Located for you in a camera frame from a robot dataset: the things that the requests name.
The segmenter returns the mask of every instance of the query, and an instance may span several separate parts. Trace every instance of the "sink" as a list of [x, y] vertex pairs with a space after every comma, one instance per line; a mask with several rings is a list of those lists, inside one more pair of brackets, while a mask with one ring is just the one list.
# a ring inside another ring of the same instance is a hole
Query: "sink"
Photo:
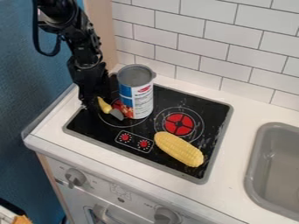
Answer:
[[245, 177], [248, 196], [260, 207], [299, 221], [299, 129], [261, 126]]

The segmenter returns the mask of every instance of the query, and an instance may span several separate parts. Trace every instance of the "metal can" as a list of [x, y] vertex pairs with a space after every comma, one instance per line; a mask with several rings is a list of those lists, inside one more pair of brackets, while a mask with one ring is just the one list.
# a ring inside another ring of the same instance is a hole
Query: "metal can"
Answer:
[[154, 78], [156, 73], [144, 65], [125, 66], [117, 73], [122, 113], [126, 117], [141, 119], [153, 111]]

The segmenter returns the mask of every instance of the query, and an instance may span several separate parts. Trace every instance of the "black stovetop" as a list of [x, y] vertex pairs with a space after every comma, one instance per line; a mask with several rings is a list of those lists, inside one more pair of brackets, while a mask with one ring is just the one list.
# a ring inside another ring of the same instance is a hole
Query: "black stovetop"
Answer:
[[[117, 108], [118, 94], [114, 91], [113, 95]], [[205, 182], [232, 114], [230, 107], [159, 86], [154, 87], [154, 105], [149, 117], [122, 122], [102, 112], [92, 115], [81, 109], [66, 125], [66, 132], [113, 146], [107, 148], [190, 181]], [[158, 131], [169, 131], [201, 149], [205, 162], [192, 168], [169, 156], [153, 141]]]

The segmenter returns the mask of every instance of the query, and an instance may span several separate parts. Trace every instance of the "wooden panel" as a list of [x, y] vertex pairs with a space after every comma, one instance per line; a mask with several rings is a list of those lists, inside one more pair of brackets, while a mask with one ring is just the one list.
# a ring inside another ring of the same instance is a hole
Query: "wooden panel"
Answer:
[[85, 12], [101, 37], [101, 50], [107, 69], [117, 64], [115, 33], [112, 21], [112, 4], [109, 0], [84, 0]]

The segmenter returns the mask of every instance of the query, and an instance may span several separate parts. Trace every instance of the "white tile backsplash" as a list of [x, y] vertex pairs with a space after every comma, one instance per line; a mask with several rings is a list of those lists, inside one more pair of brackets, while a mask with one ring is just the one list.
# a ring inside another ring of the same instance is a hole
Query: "white tile backsplash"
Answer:
[[181, 67], [198, 69], [199, 56], [187, 52], [180, 52], [165, 47], [156, 46], [156, 60], [165, 61]]
[[252, 68], [249, 66], [241, 66], [234, 63], [225, 62], [218, 59], [208, 59], [202, 57], [200, 71], [217, 74], [227, 78], [248, 81]]
[[274, 90], [266, 87], [259, 87], [249, 83], [223, 79], [221, 90], [231, 94], [244, 96], [259, 102], [270, 102]]
[[117, 50], [134, 53], [152, 59], [155, 57], [155, 49], [153, 45], [120, 37], [115, 37], [115, 41]]
[[113, 25], [115, 28], [115, 35], [125, 38], [133, 38], [133, 25], [130, 23], [114, 20]]
[[299, 110], [299, 95], [275, 91], [271, 103], [287, 109]]
[[261, 50], [299, 57], [299, 38], [266, 31]]
[[236, 24], [265, 31], [295, 35], [299, 25], [299, 15], [284, 11], [240, 5]]
[[226, 0], [226, 2], [237, 3], [237, 4], [250, 4], [260, 7], [269, 8], [272, 0]]
[[216, 0], [181, 0], [181, 14], [196, 18], [233, 23], [237, 4]]
[[227, 55], [228, 44], [179, 34], [178, 49], [188, 53], [224, 60]]
[[237, 46], [258, 48], [261, 34], [262, 31], [212, 21], [207, 21], [205, 26], [206, 39], [214, 39]]
[[156, 12], [156, 28], [203, 37], [205, 20], [179, 16], [171, 13]]
[[141, 25], [134, 25], [135, 39], [155, 44], [158, 46], [167, 46], [177, 48], [177, 33], [170, 31], [161, 31]]
[[282, 11], [293, 11], [299, 13], [299, 1], [298, 0], [274, 0], [272, 9]]
[[117, 59], [119, 63], [125, 65], [130, 65], [135, 63], [134, 54], [127, 53], [127, 52], [120, 52], [120, 51], [117, 51], [116, 53], [117, 53]]
[[288, 58], [287, 65], [285, 66], [283, 73], [299, 77], [299, 59]]
[[120, 63], [299, 110], [299, 0], [112, 5]]
[[221, 77], [216, 75], [197, 72], [180, 66], [177, 67], [177, 79], [214, 89], [219, 89], [221, 82]]
[[271, 52], [262, 52], [245, 47], [231, 45], [228, 61], [250, 67], [258, 67], [275, 72], [281, 72], [287, 57]]
[[159, 11], [178, 13], [180, 0], [132, 0], [133, 5]]
[[176, 67], [173, 65], [163, 63], [154, 59], [146, 59], [139, 56], [136, 56], [136, 64], [141, 64], [150, 67], [157, 74], [168, 76], [170, 78], [175, 77]]
[[154, 26], [155, 12], [122, 3], [112, 3], [112, 18], [139, 25]]
[[286, 90], [299, 95], [299, 78], [281, 73], [272, 73], [260, 69], [254, 69], [250, 82], [267, 88]]

